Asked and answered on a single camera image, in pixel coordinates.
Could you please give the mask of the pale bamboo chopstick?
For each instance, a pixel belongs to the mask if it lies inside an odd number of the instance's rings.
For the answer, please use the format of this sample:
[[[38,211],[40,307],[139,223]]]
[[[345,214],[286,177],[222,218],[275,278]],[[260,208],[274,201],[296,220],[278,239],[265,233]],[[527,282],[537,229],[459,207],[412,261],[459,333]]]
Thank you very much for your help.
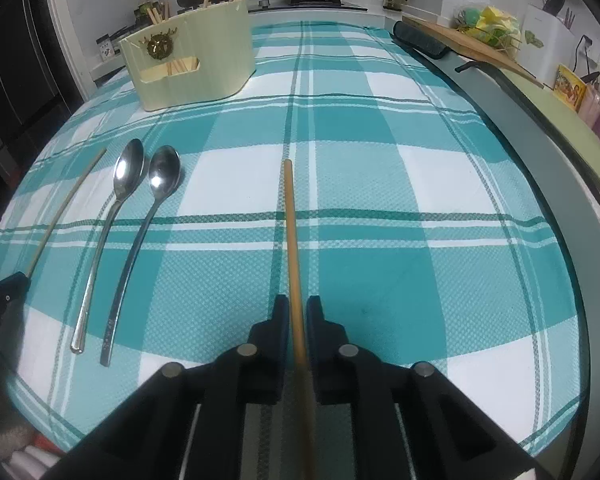
[[[92,161],[87,165],[85,170],[79,176],[79,179],[76,180],[76,182],[74,182],[74,185],[72,186],[71,190],[66,195],[64,200],[61,202],[61,204],[58,208],[58,211],[56,211],[56,214],[54,214],[52,220],[50,220],[50,224],[47,226],[45,233],[42,237],[42,240],[40,241],[40,244],[38,244],[38,248],[36,248],[36,251],[33,254],[32,260],[27,268],[26,275],[29,280],[32,278],[35,267],[38,264],[38,260],[40,260],[40,258],[42,256],[42,252],[43,252],[46,244],[48,243],[48,240],[50,239],[50,236],[52,235],[53,230],[56,228],[58,221],[60,220],[62,215],[65,213],[66,209],[68,208],[69,204],[74,199],[74,196],[76,196],[76,193],[79,191],[80,187],[83,185],[86,178],[90,175],[90,173],[95,168],[95,166],[99,163],[99,161],[104,157],[104,155],[106,154],[106,151],[107,151],[106,148],[102,148],[101,150],[99,150],[99,152],[95,155],[95,157],[92,159]]]

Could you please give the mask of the gas stove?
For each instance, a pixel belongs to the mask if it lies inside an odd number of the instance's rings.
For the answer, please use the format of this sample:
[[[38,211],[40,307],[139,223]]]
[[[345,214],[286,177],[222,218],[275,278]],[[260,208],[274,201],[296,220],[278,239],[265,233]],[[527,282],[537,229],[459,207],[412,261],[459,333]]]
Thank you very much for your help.
[[[332,9],[366,12],[366,6],[346,0],[248,0],[250,13],[291,9]]]

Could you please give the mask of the yellow snack packet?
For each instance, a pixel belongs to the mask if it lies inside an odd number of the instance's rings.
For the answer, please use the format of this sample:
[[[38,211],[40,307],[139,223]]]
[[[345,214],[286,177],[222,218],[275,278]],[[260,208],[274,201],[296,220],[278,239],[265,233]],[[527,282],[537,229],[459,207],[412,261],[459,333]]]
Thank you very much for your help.
[[[577,112],[585,94],[586,84],[564,64],[556,70],[553,92],[570,110]]]

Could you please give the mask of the wooden cutting board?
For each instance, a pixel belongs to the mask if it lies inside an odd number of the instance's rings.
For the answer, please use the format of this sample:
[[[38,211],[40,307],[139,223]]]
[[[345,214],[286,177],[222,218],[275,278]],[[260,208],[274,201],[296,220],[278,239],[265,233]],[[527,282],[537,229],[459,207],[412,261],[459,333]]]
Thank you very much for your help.
[[[544,84],[542,84],[541,81],[538,81],[532,73],[529,73],[528,70],[525,70],[505,53],[484,44],[476,38],[467,36],[456,29],[427,22],[420,18],[413,18],[406,14],[402,15],[402,22],[407,25],[412,25],[428,36],[439,40],[442,44],[445,44],[451,50],[459,55],[463,55],[465,58],[471,58],[475,61],[489,63],[498,68],[504,68],[504,70],[509,70],[510,72],[527,79],[537,87],[541,89],[544,88]]]

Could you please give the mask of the spice bottles rack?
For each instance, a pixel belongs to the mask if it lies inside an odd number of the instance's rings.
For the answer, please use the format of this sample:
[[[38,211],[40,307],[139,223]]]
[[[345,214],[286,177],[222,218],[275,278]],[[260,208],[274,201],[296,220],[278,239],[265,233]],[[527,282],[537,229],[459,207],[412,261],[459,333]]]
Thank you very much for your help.
[[[111,35],[96,39],[99,55],[103,61],[121,52],[120,41],[122,38],[151,25],[157,18],[164,18],[166,16],[166,0],[140,0],[140,4],[133,14],[134,22],[131,25],[125,25]]]

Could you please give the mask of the dark rolled mat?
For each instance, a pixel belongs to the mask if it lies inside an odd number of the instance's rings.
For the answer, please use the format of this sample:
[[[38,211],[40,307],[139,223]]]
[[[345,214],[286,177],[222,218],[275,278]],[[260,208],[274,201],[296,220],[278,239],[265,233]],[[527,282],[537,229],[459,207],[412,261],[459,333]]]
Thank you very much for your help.
[[[409,47],[434,60],[443,58],[450,50],[442,41],[428,35],[414,25],[403,22],[394,23],[392,36],[401,46]]]

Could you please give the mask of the cream utensil holder box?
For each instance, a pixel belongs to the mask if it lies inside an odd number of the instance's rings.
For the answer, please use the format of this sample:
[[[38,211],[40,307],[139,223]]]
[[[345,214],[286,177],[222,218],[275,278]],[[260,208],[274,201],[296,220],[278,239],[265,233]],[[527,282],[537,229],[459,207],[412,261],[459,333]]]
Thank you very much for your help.
[[[120,48],[146,112],[234,96],[256,70],[244,0],[178,14]]]

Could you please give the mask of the large steel spoon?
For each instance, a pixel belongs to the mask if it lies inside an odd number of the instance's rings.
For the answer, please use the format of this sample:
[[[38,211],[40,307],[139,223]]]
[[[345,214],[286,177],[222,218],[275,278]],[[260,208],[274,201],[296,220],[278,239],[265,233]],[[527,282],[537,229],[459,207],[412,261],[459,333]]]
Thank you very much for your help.
[[[81,354],[85,348],[88,316],[95,289],[98,268],[106,240],[118,212],[128,198],[132,196],[145,171],[145,150],[140,139],[132,139],[121,152],[114,166],[114,202],[106,215],[102,232],[96,244],[94,257],[87,275],[84,295],[79,308],[76,325],[70,342],[70,350],[74,354]]]

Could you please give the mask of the white knife block box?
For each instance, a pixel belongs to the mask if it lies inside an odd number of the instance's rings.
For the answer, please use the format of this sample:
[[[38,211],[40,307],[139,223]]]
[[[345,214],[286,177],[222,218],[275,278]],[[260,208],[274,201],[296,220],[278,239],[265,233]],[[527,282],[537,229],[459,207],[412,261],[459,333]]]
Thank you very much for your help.
[[[579,76],[600,72],[597,22],[583,0],[526,0],[520,13],[519,61],[536,79],[551,87],[561,65]]]

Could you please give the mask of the bag of colourful sponges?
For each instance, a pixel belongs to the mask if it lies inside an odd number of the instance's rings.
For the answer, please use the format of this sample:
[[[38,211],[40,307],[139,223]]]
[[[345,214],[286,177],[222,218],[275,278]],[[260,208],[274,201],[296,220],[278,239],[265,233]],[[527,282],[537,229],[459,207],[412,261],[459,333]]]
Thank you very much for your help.
[[[454,15],[454,27],[510,58],[521,45],[518,20],[495,6],[462,6]]]

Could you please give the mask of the teal plaid tablecloth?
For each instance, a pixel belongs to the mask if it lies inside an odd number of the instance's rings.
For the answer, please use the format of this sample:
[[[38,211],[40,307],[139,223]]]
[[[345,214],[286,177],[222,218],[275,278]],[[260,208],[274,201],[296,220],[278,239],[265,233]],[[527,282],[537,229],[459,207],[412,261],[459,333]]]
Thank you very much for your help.
[[[465,98],[385,30],[258,28],[236,96],[149,113],[107,82],[42,149],[0,222],[0,278],[102,148],[48,240],[7,360],[18,406],[71,448],[167,360],[208,362],[287,286],[283,162],[294,165],[302,289],[390,362],[429,358],[532,455],[580,404],[577,301],[558,229]],[[132,139],[140,185],[100,259]]]

